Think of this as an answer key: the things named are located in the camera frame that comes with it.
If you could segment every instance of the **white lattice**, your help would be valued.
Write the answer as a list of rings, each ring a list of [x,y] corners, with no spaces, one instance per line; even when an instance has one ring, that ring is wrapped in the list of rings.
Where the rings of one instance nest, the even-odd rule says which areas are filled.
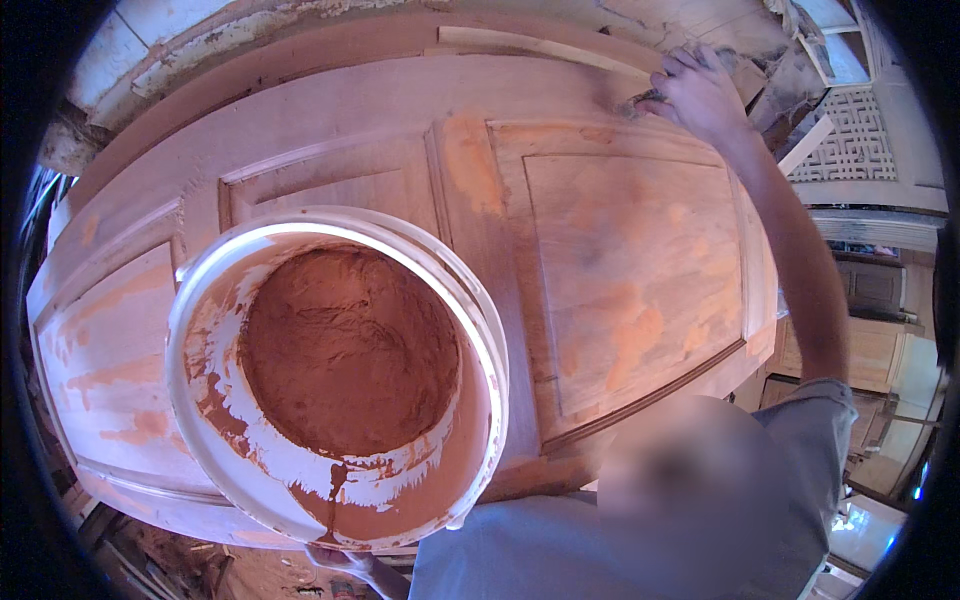
[[[834,130],[787,178],[794,182],[897,180],[887,131],[869,87],[832,89],[817,108]]]

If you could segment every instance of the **plastic bucket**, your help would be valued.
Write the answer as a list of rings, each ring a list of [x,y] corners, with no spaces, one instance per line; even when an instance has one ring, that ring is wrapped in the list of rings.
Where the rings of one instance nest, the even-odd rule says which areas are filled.
[[[461,356],[440,421],[373,456],[326,456],[281,436],[237,357],[247,310],[273,270],[345,243],[382,252],[426,282],[449,311]],[[167,384],[187,447],[233,504],[283,535],[348,550],[403,545],[463,522],[499,461],[510,383],[496,308],[440,240],[370,210],[298,209],[231,229],[177,275]]]

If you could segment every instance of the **person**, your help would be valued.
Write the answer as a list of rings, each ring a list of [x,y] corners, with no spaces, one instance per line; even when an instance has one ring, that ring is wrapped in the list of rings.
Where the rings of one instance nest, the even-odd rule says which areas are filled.
[[[793,600],[809,590],[826,559],[856,418],[846,383],[845,293],[826,243],[752,128],[717,55],[707,46],[677,49],[664,56],[663,70],[650,79],[666,100],[642,100],[637,112],[672,121],[711,144],[746,187],[770,241],[803,362],[802,384],[790,398],[753,413],[783,459],[782,533],[764,553],[770,556],[764,567],[723,597]],[[602,499],[603,476],[600,486]],[[366,580],[385,598],[662,597],[638,583],[652,581],[650,573],[636,576],[654,570],[654,578],[667,577],[658,557],[615,556],[599,533],[597,513],[595,499],[582,494],[474,507],[463,529],[421,541],[412,587],[369,554],[315,546],[307,553],[316,564]],[[698,577],[690,564],[677,572]]]

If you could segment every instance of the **hand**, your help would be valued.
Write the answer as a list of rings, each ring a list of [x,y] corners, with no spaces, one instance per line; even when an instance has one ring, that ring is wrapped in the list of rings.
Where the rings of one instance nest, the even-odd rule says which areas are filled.
[[[723,153],[725,146],[753,127],[740,96],[713,49],[698,45],[693,53],[676,48],[663,56],[667,75],[654,73],[650,83],[667,97],[636,103],[639,114],[650,112],[687,129]]]
[[[360,579],[369,577],[376,563],[376,557],[370,552],[331,550],[311,543],[306,544],[304,550],[307,558],[316,566],[345,571]]]

